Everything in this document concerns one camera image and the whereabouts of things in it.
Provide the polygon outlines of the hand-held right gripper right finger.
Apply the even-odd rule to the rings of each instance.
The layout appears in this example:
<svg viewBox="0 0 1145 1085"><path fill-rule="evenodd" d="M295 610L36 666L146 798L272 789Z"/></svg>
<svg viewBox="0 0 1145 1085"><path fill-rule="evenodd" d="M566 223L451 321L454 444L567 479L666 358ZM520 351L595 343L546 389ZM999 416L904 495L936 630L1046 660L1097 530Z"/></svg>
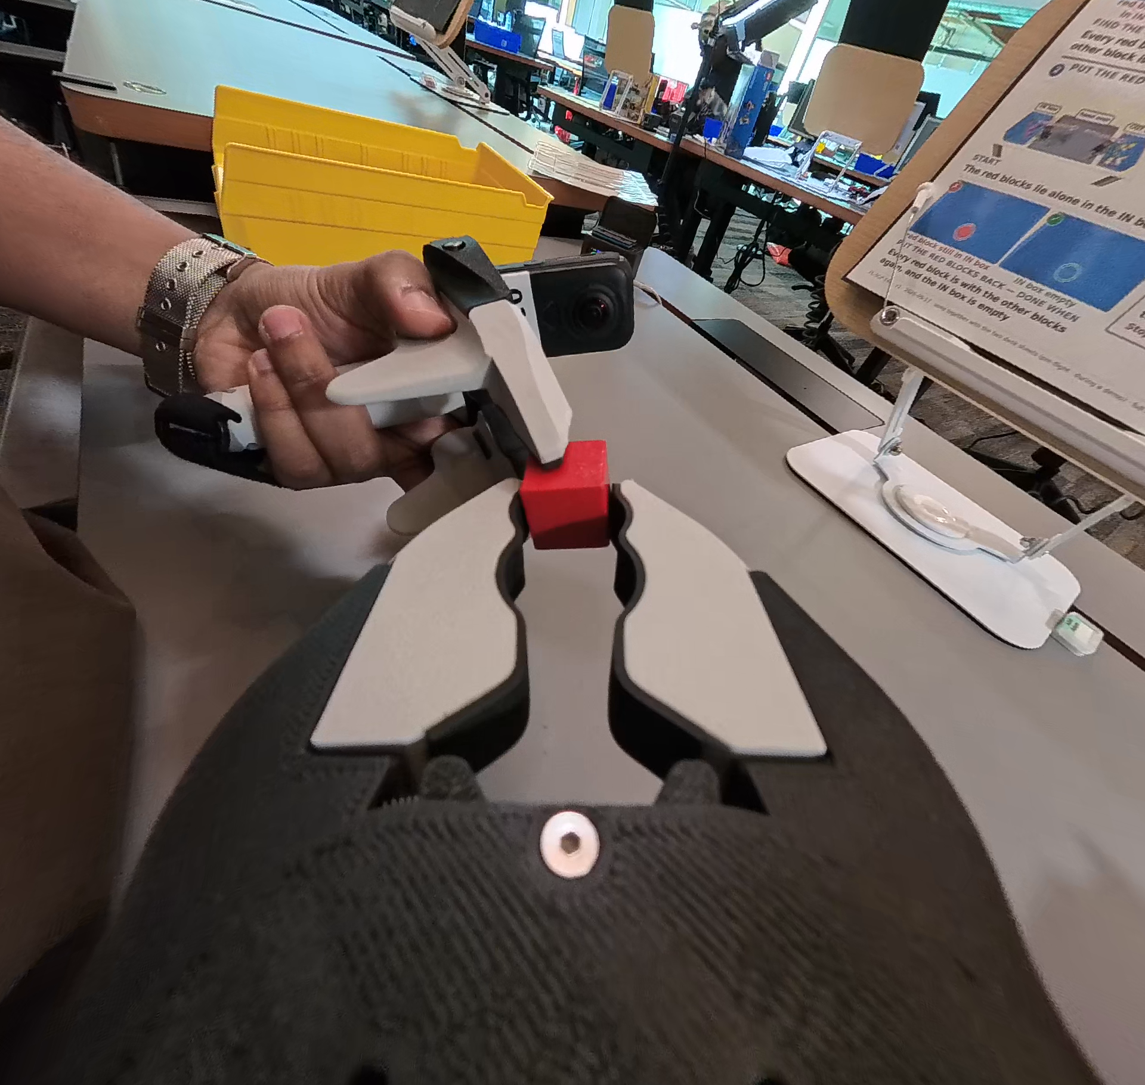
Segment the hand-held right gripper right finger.
<svg viewBox="0 0 1145 1085"><path fill-rule="evenodd" d="M825 736L746 563L634 480L612 488L610 515L621 613L609 728L625 753L661 779L692 760L719 778L822 760Z"/></svg>

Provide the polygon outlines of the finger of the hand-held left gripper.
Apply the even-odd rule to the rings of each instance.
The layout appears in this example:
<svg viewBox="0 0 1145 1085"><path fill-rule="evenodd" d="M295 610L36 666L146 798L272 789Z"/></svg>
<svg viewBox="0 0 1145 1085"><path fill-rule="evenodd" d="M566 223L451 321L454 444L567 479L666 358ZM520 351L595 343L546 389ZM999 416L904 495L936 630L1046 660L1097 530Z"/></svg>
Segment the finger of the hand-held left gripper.
<svg viewBox="0 0 1145 1085"><path fill-rule="evenodd" d="M536 463L560 465L572 410L536 334L510 300L476 305L469 324L490 361L485 391Z"/></svg>
<svg viewBox="0 0 1145 1085"><path fill-rule="evenodd" d="M431 476L390 505L386 513L387 529L399 536L416 536L502 481L519 488L521 478L505 463L457 461L437 465Z"/></svg>

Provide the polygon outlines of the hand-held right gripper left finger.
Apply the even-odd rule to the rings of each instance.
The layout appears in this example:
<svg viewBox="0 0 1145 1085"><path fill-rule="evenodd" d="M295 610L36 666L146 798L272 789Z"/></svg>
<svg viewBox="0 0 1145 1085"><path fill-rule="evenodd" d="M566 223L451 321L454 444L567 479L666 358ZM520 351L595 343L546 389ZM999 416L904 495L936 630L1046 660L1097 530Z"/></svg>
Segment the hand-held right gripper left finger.
<svg viewBox="0 0 1145 1085"><path fill-rule="evenodd" d="M414 773L451 755L479 771L520 740L530 690L517 606L527 535L519 491L515 479L496 483L397 555L311 749L380 751Z"/></svg>

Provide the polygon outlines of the red cube block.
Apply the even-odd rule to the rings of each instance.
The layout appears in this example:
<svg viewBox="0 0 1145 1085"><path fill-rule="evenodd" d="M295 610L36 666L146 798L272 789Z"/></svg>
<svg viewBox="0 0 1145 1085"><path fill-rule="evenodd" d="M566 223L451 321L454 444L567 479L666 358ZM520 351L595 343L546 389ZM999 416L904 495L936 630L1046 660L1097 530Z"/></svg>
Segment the red cube block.
<svg viewBox="0 0 1145 1085"><path fill-rule="evenodd" d="M537 550L607 548L607 444L601 439L571 441L557 465L530 460L522 475L520 500Z"/></svg>

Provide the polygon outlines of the yellow storage bin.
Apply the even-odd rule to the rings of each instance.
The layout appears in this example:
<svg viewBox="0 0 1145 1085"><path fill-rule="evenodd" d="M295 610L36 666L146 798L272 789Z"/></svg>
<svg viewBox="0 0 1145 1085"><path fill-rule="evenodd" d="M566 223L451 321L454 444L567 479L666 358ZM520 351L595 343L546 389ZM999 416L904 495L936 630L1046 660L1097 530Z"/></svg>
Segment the yellow storage bin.
<svg viewBox="0 0 1145 1085"><path fill-rule="evenodd" d="M222 236L267 263L359 261L477 240L532 258L551 194L489 145L217 86L211 120Z"/></svg>

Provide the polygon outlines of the person's left forearm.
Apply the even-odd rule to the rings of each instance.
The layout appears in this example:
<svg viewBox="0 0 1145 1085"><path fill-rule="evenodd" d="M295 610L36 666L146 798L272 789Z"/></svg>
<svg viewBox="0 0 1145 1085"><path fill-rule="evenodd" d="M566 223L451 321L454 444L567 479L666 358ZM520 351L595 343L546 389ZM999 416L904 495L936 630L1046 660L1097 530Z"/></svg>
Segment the person's left forearm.
<svg viewBox="0 0 1145 1085"><path fill-rule="evenodd" d="M1 305L122 353L160 259L194 234L1 121Z"/></svg>

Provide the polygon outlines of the person's left hand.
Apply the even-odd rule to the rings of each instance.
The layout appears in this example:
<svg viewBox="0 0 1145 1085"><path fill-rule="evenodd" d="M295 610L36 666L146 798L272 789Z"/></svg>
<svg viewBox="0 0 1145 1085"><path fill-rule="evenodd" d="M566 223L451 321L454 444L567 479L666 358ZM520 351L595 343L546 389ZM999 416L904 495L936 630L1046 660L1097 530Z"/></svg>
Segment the person's left hand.
<svg viewBox="0 0 1145 1085"><path fill-rule="evenodd" d="M265 465L292 490L391 478L404 491L430 476L449 418L376 429L365 408L326 398L336 370L397 343L437 340L455 321L427 271L392 250L360 263L255 263L199 324L194 368L206 393L246 386Z"/></svg>

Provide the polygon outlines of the black battery charger case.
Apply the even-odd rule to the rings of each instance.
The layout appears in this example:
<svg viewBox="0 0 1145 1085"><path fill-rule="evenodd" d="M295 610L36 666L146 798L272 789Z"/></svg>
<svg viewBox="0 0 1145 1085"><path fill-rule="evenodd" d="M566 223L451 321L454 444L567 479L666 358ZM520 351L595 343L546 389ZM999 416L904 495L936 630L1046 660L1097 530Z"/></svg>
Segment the black battery charger case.
<svg viewBox="0 0 1145 1085"><path fill-rule="evenodd" d="M594 226L582 234L580 254L621 256L629 264L632 276L636 276L657 230L659 214L655 206L636 204L614 194L605 200Z"/></svg>

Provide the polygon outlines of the stack of clear sheets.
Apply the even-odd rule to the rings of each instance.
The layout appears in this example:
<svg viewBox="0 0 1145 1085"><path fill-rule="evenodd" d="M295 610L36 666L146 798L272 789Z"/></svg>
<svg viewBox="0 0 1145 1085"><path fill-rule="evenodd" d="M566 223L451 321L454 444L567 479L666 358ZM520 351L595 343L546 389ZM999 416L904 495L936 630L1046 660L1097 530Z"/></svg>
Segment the stack of clear sheets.
<svg viewBox="0 0 1145 1085"><path fill-rule="evenodd" d="M526 174L546 188L560 184L599 200L617 196L640 206L657 205L640 171L599 164L551 135L534 148Z"/></svg>

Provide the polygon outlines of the blue carton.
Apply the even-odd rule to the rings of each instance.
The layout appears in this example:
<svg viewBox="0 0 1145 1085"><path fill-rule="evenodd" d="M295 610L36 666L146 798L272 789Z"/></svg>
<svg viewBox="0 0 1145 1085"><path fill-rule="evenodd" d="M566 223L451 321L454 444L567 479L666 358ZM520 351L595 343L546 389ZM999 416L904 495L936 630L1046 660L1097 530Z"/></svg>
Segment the blue carton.
<svg viewBox="0 0 1145 1085"><path fill-rule="evenodd" d="M762 50L756 63L741 69L725 123L724 154L727 158L741 159L759 128L764 135L769 133L777 94L777 69L779 55L770 50Z"/></svg>

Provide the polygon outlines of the rounded wooden board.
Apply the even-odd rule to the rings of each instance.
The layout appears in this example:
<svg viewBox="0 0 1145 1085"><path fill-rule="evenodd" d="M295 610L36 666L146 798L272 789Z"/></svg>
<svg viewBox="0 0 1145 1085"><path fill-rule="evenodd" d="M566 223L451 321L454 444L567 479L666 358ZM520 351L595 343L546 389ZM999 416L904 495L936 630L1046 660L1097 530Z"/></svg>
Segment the rounded wooden board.
<svg viewBox="0 0 1145 1085"><path fill-rule="evenodd" d="M612 5L609 10L605 68L639 83L652 75L655 18L649 10Z"/></svg>
<svg viewBox="0 0 1145 1085"><path fill-rule="evenodd" d="M837 44L825 55L802 116L817 139L837 133L870 155L895 148L924 86L924 64L887 53Z"/></svg>

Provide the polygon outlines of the metal mesh watch band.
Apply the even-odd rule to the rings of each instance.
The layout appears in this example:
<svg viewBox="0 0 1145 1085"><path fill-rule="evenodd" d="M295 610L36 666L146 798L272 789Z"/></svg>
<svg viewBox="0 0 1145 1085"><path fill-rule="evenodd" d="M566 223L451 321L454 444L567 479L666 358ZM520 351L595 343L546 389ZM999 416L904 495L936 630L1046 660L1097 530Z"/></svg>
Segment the metal mesh watch band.
<svg viewBox="0 0 1145 1085"><path fill-rule="evenodd" d="M201 393L192 363L199 324L221 290L255 264L265 260L216 234L196 234L162 255L136 315L151 393L162 399Z"/></svg>

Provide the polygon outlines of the black desk lamp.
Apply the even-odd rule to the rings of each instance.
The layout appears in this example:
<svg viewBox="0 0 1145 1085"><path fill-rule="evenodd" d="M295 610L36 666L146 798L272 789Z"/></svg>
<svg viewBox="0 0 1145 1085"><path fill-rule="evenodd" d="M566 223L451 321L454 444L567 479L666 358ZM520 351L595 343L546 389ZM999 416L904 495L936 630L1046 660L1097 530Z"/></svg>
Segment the black desk lamp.
<svg viewBox="0 0 1145 1085"><path fill-rule="evenodd" d="M701 64L686 96L684 134L724 146L729 105L741 69L756 63L762 43L792 20L811 11L820 0L739 0L699 24Z"/></svg>

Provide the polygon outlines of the small white green-label box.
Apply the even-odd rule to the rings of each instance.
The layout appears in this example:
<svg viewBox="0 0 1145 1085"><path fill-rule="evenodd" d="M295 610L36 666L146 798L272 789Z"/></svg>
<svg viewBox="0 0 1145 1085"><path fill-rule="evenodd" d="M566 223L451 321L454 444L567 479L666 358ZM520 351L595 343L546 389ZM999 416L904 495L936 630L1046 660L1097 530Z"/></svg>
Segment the small white green-label box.
<svg viewBox="0 0 1145 1085"><path fill-rule="evenodd" d="M1077 658L1089 658L1101 648L1105 633L1082 614L1071 610L1054 621L1050 636Z"/></svg>

